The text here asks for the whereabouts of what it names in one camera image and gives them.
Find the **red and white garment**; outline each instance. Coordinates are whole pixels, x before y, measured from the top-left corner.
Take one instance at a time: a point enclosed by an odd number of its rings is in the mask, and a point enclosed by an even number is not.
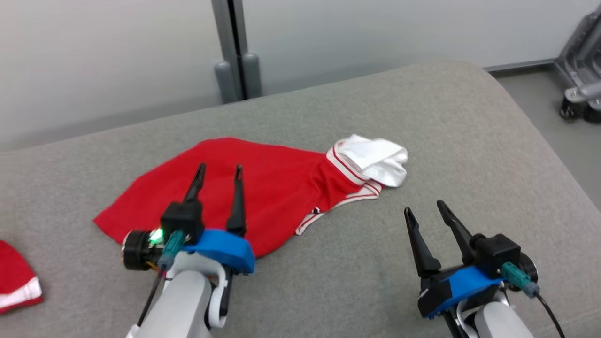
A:
[[[0,313],[43,301],[40,281],[19,252],[0,241]]]
[[[137,178],[94,222],[119,243],[131,230],[155,229],[169,203],[182,200],[204,162],[203,223],[207,229],[224,229],[240,164],[245,238],[260,257],[331,209],[378,198],[381,184],[400,186],[406,161],[407,150],[398,144],[357,135],[336,142],[325,154],[235,138],[206,140]]]

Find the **robotic arm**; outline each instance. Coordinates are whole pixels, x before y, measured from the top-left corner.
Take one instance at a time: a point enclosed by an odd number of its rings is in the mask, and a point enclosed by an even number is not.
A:
[[[540,296],[536,267],[520,246],[503,234],[491,238],[472,236],[443,201],[438,201],[437,206],[461,249],[463,265],[441,270],[440,262],[419,233],[413,212],[404,210],[415,267],[421,277],[418,308],[422,317],[442,316],[453,338],[533,338],[509,306],[509,288],[538,298],[564,338],[559,323]]]
[[[227,318],[233,277],[252,274],[255,256],[244,239],[246,215],[242,167],[234,175],[234,201],[226,231],[205,230],[198,193],[206,166],[201,164],[183,202],[172,202],[153,231],[130,232],[121,248],[129,270],[158,270],[152,291],[127,338],[211,338]],[[163,292],[146,316],[156,289]]]

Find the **white wall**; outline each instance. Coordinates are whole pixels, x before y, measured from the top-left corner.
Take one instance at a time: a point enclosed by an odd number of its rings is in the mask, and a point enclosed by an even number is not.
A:
[[[210,0],[2,0],[0,144],[220,104],[221,60]]]
[[[243,1],[264,94],[452,58],[556,58],[599,0]]]

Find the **gray felt surface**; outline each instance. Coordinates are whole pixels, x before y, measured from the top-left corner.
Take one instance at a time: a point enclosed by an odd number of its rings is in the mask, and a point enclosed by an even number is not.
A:
[[[0,236],[31,262],[46,301],[1,316],[1,336],[125,336],[153,274],[126,271],[119,245],[91,220],[140,174],[206,138],[325,151],[353,133],[408,149],[403,186],[332,211],[259,260],[255,275],[234,282],[216,338],[448,337],[442,319],[419,316],[402,214],[410,206],[433,254],[456,265],[440,198],[472,233],[521,244],[568,337],[598,336],[601,214],[507,92],[466,63],[410,66],[3,154]],[[557,336],[538,302],[510,299],[535,337]]]

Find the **teal connector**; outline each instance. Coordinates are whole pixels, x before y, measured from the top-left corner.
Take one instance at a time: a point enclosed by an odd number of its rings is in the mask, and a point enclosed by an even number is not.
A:
[[[503,264],[501,275],[509,283],[519,287],[530,298],[534,298],[540,292],[540,287],[530,281],[530,276],[510,262]]]
[[[163,249],[163,255],[159,258],[157,265],[159,267],[165,267],[165,270],[171,269],[173,266],[173,262],[175,262],[175,256],[179,253],[184,247],[185,236],[183,231],[176,230],[171,233],[169,236],[169,240],[167,240],[167,244],[165,244],[165,248]]]

